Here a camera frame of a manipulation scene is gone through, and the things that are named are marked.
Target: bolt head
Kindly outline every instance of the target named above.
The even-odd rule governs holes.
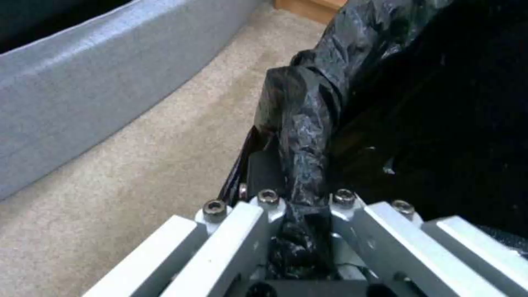
[[[271,189],[264,189],[257,194],[259,204],[273,205],[279,204],[279,195]]]
[[[221,222],[227,216],[227,207],[222,200],[210,200],[202,207],[203,217],[209,222]]]
[[[395,200],[391,203],[392,208],[394,208],[397,212],[404,215],[409,220],[412,220],[412,217],[414,216],[415,209],[414,206],[407,201],[403,200]]]
[[[338,204],[341,207],[345,208],[351,208],[352,206],[354,206],[354,202],[356,201],[356,199],[356,193],[352,192],[349,189],[339,189],[334,193],[332,197],[332,201],[335,204]]]
[[[238,186],[238,198],[241,201],[247,201],[248,200],[248,185],[243,182]]]

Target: gray fabric sofa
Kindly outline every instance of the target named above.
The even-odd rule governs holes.
[[[0,54],[0,200],[203,68],[260,0],[135,0]]]

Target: crumpled plastic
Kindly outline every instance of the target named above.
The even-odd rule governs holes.
[[[254,125],[260,138],[279,137],[288,202],[283,226],[270,243],[268,278],[338,278],[328,194],[341,187],[367,203],[406,200],[425,219],[459,214],[527,236],[522,215],[528,191],[521,180],[528,176],[528,160],[519,152],[528,141],[518,128],[528,109],[524,100],[479,101],[478,96],[492,98],[485,86],[497,77],[477,75],[497,70],[493,42],[511,44],[492,37],[526,20],[524,6],[520,0],[349,1],[314,49],[298,53],[290,66],[268,70]],[[489,63],[478,69],[482,57]],[[524,59],[519,62],[524,66]],[[518,68],[509,74],[522,73]],[[475,86],[478,91],[468,91]],[[489,145],[495,139],[502,142]],[[241,163],[232,173],[242,171]],[[224,189],[235,179],[231,175]]]

